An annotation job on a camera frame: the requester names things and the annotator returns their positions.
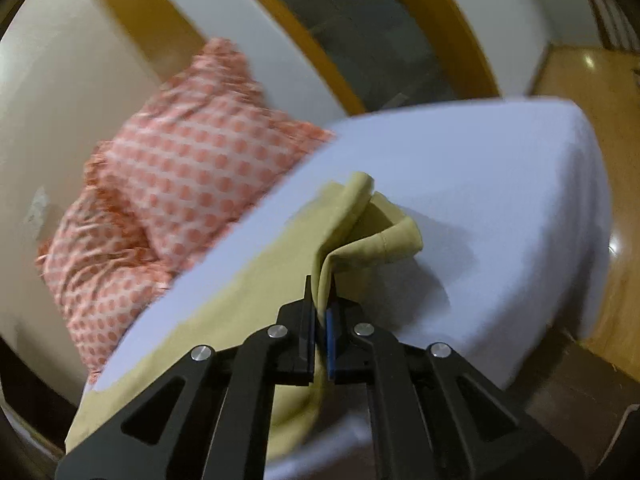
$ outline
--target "yellow blanket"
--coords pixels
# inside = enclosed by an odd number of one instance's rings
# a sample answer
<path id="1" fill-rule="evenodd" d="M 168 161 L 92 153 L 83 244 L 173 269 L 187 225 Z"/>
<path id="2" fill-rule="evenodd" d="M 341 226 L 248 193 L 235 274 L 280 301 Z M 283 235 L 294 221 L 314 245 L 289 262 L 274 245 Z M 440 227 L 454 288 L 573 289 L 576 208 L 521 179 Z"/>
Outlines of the yellow blanket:
<path id="1" fill-rule="evenodd" d="M 422 249 L 415 222 L 380 193 L 373 179 L 354 173 L 348 184 L 331 182 L 295 218 L 280 237 L 226 289 L 177 326 L 164 342 L 133 370 L 101 392 L 89 392 L 66 438 L 71 451 L 146 389 L 198 344 L 222 350 L 273 324 L 279 308 L 304 295 L 311 274 L 320 316 L 328 299 L 330 278 L 338 293 L 359 301 L 367 267 L 412 256 Z M 268 456 L 290 451 L 311 429 L 322 395 L 324 370 L 316 359 L 314 384 L 279 386 L 273 401 Z"/>

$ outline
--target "white bed sheet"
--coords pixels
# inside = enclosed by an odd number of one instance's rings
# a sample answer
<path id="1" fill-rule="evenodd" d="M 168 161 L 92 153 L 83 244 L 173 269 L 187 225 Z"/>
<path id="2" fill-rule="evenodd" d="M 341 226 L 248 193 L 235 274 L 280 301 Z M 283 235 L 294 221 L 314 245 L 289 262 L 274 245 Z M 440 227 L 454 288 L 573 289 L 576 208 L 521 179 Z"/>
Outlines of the white bed sheet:
<path id="1" fill-rule="evenodd" d="M 379 269 L 367 301 L 405 343 L 448 342 L 499 386 L 559 315 L 586 336 L 608 267 L 610 201 L 592 128 L 551 99 L 405 108 L 331 124 L 338 139 L 267 196 L 202 264 L 136 321 L 94 386 L 103 390 L 158 346 L 271 244 L 329 180 L 365 171 L 415 219 L 424 249 Z M 266 478 L 293 478 L 367 442 L 344 416 Z"/>

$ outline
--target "pillow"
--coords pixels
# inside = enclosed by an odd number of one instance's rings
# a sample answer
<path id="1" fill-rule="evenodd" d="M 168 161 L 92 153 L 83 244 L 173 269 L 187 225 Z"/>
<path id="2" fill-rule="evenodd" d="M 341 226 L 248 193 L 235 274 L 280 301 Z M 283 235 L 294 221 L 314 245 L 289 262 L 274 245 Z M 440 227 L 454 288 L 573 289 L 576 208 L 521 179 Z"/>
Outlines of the pillow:
<path id="1" fill-rule="evenodd" d="M 179 272 L 330 138 L 265 108 L 244 55 L 215 39 L 103 144 L 100 183 L 122 193 L 152 249 Z"/>
<path id="2" fill-rule="evenodd" d="M 96 169 L 88 164 L 85 188 L 36 260 L 90 383 L 172 278 L 140 225 L 116 206 L 116 197 L 96 186 Z"/>

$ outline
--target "folded yellow fabric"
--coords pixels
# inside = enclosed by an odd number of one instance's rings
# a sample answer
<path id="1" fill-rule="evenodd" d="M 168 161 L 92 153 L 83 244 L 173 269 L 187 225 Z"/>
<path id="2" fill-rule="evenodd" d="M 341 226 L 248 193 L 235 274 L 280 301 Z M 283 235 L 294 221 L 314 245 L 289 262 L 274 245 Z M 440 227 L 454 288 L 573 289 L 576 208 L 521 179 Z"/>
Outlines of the folded yellow fabric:
<path id="1" fill-rule="evenodd" d="M 115 384 L 84 396 L 66 438 L 67 452 L 192 347 L 208 344 L 222 350 L 242 344 L 256 330 L 273 324 L 283 304 L 303 297 L 307 275 L 311 274 L 314 302 L 322 318 L 333 273 L 338 293 L 359 301 L 367 268 L 420 251 L 422 238 L 415 222 L 372 190 L 373 179 L 365 173 L 354 173 L 346 186 L 326 184 L 225 290 L 177 326 Z M 311 429 L 319 411 L 324 375 L 316 358 L 313 385 L 276 388 L 269 458 L 290 451 Z"/>

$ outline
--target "polka dot pillow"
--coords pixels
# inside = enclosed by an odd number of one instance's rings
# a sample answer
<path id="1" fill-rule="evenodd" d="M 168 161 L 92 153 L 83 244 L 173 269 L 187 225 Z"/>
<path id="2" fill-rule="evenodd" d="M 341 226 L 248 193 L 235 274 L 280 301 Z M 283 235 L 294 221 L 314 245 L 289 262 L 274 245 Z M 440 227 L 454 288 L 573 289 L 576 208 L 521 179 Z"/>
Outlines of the polka dot pillow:
<path id="1" fill-rule="evenodd" d="M 330 137 L 265 108 L 244 56 L 215 39 L 102 146 L 101 183 L 177 272 Z"/>
<path id="2" fill-rule="evenodd" d="M 88 165 L 87 185 L 36 260 L 91 383 L 136 317 L 172 278 L 135 219 L 95 185 L 96 169 Z"/>

